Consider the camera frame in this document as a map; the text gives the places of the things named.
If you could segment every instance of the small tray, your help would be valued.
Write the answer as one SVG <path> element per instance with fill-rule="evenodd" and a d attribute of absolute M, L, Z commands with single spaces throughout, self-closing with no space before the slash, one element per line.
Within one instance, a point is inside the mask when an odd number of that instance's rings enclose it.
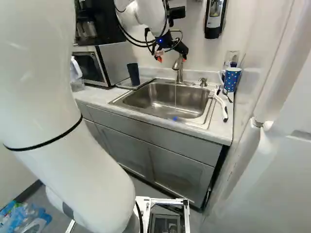
<path fill-rule="evenodd" d="M 132 82 L 131 82 L 130 78 L 125 79 L 125 80 L 117 83 L 116 86 L 120 87 L 120 88 L 124 88 L 124 89 L 129 89 L 129 90 L 137 90 L 140 87 L 142 87 L 142 86 L 146 85 L 147 83 L 150 83 L 152 80 L 154 80 L 154 78 L 142 77 L 142 76 L 140 76 L 139 79 L 140 79 L 140 85 L 138 85 L 138 86 L 132 86 Z"/>

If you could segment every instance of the plastic packaging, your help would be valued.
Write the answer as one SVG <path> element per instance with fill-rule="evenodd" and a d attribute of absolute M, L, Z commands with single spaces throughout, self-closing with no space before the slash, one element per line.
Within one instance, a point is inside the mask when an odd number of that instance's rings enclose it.
<path fill-rule="evenodd" d="M 82 79 L 82 71 L 74 56 L 70 60 L 70 86 L 73 92 L 82 91 L 84 89 L 84 81 Z"/>
<path fill-rule="evenodd" d="M 44 208 L 12 201 L 0 212 L 0 233 L 40 233 L 51 220 Z"/>

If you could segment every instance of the white countertop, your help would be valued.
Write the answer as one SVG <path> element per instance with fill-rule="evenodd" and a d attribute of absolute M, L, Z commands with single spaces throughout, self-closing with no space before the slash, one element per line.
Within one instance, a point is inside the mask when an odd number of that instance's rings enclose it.
<path fill-rule="evenodd" d="M 233 103 L 229 103 L 229 101 L 222 94 L 222 92 L 219 94 L 219 97 L 225 100 L 225 103 L 227 104 L 229 119 L 226 123 L 223 122 L 220 104 L 216 103 L 209 128 L 205 130 L 173 120 L 162 119 L 156 116 L 151 116 L 130 109 L 125 109 L 122 107 L 108 104 L 110 101 L 114 100 L 115 98 L 123 95 L 128 91 L 129 90 L 117 87 L 102 89 L 86 86 L 85 90 L 75 92 L 73 93 L 73 96 L 77 102 L 83 103 L 91 107 L 102 109 L 124 117 L 137 119 L 146 123 L 174 130 L 180 133 L 192 135 L 219 144 L 227 146 L 231 145 L 233 136 Z M 228 96 L 233 101 L 233 93 L 229 93 Z"/>

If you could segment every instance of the soap dispenser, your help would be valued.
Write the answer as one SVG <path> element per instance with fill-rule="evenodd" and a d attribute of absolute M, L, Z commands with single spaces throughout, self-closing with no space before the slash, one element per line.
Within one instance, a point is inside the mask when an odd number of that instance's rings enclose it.
<path fill-rule="evenodd" d="M 207 0 L 205 15 L 205 38 L 216 39 L 225 26 L 227 0 Z"/>

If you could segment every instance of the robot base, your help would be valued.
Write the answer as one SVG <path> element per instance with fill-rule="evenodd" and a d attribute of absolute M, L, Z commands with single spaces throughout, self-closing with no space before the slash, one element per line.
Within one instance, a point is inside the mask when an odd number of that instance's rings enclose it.
<path fill-rule="evenodd" d="M 142 215 L 143 233 L 190 233 L 190 208 L 187 199 L 137 196 L 136 202 Z M 75 221 L 72 220 L 66 233 L 71 233 L 74 227 Z M 139 231 L 139 217 L 135 207 L 123 233 L 140 233 Z"/>

